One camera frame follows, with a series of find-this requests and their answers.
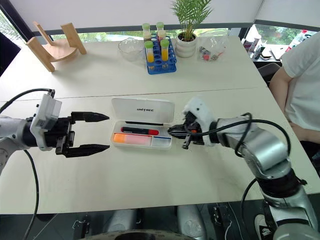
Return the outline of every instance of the plastic bag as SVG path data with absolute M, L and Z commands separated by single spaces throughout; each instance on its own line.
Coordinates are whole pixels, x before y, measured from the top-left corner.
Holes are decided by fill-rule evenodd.
M 198 36 L 197 54 L 200 61 L 214 62 L 226 50 L 229 30 L 209 30 Z

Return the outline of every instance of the green cap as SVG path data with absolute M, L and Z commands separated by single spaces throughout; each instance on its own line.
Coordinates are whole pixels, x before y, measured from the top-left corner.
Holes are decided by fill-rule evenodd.
M 161 47 L 163 47 L 163 48 L 167 48 L 167 47 L 169 47 L 169 40 L 168 39 L 162 39 L 161 40 L 161 42 L 160 42 L 160 45 L 161 45 Z
M 162 29 L 162 28 L 165 26 L 165 24 L 164 24 L 162 21 L 158 21 L 155 26 L 156 26 L 158 29 Z
M 149 30 L 150 29 L 150 24 L 149 23 L 142 24 L 142 29 L 143 30 Z
M 145 41 L 144 46 L 146 49 L 152 49 L 154 47 L 154 43 L 152 41 Z

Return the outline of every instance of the white flower pot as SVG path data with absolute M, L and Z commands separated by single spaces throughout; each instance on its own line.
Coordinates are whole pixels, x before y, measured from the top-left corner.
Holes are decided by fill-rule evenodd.
M 194 40 L 192 40 L 192 41 L 182 41 L 182 40 L 179 39 L 179 35 L 176 37 L 175 54 L 178 55 L 181 58 L 189 58 L 196 51 L 197 38 L 196 38 L 195 35 L 193 35 L 195 37 Z

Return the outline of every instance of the white box lid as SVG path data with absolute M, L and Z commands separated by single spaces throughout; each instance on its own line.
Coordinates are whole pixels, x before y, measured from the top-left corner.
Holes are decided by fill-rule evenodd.
M 168 124 L 174 120 L 175 104 L 169 100 L 114 97 L 111 102 L 120 120 L 152 124 Z

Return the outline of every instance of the test tube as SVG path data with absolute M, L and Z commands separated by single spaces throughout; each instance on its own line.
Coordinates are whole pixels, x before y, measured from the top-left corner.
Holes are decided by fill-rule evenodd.
M 168 39 L 162 39 L 160 42 L 161 45 L 161 59 L 162 61 L 166 62 L 169 59 L 169 40 Z
M 158 38 L 158 42 L 160 43 L 161 40 L 166 38 L 166 31 L 165 30 L 159 30 L 157 38 Z
M 142 24 L 142 30 L 143 32 L 150 32 L 150 24 L 149 23 Z
M 154 43 L 152 41 L 145 41 L 144 47 L 145 47 L 146 61 L 148 63 L 153 63 L 155 61 Z M 155 67 L 148 66 L 148 68 L 149 68 L 149 70 L 153 70 Z
M 151 32 L 149 31 L 144 31 L 143 32 L 143 40 L 146 41 L 151 41 Z
M 156 26 L 156 34 L 158 35 L 158 32 L 164 29 L 165 24 L 162 21 L 158 21 L 155 26 Z

